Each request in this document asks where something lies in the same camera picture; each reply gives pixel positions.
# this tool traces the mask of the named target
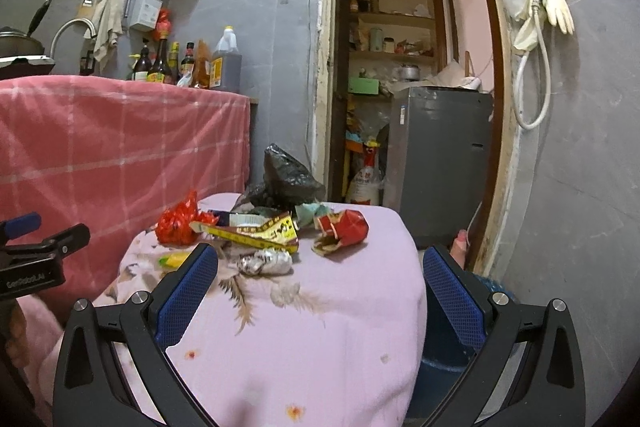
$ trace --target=black plastic bag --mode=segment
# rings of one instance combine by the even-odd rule
[[[297,204],[322,201],[324,192],[324,185],[302,163],[272,143],[264,150],[263,182],[248,187],[234,209],[250,202],[291,212]]]

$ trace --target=pink wall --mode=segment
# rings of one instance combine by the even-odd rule
[[[464,66],[465,51],[469,51],[476,75],[482,80],[482,89],[492,90],[494,61],[486,0],[453,0],[453,6],[458,28],[460,65]]]

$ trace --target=frying pan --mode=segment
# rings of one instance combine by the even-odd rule
[[[44,55],[44,46],[39,40],[31,37],[47,13],[51,0],[44,1],[31,19],[26,33],[5,26],[0,28],[0,58],[24,57],[26,55]]]

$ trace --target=green box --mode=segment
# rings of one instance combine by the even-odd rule
[[[351,77],[349,79],[349,92],[357,94],[378,94],[380,83],[375,78]]]

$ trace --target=faucet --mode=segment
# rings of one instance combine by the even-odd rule
[[[67,28],[69,28],[69,26],[72,26],[73,24],[76,24],[78,22],[86,25],[89,28],[89,33],[91,34],[92,39],[95,39],[98,36],[98,33],[95,30],[94,23],[92,23],[89,19],[85,19],[84,17],[80,17],[78,19],[71,19],[70,21],[65,22],[62,26],[60,26],[60,29],[56,32],[55,35],[53,35],[53,40],[51,41],[51,49],[49,52],[49,58],[53,58],[54,54],[56,53],[56,46],[58,45],[58,39],[60,38],[60,35],[62,35],[62,33]]]

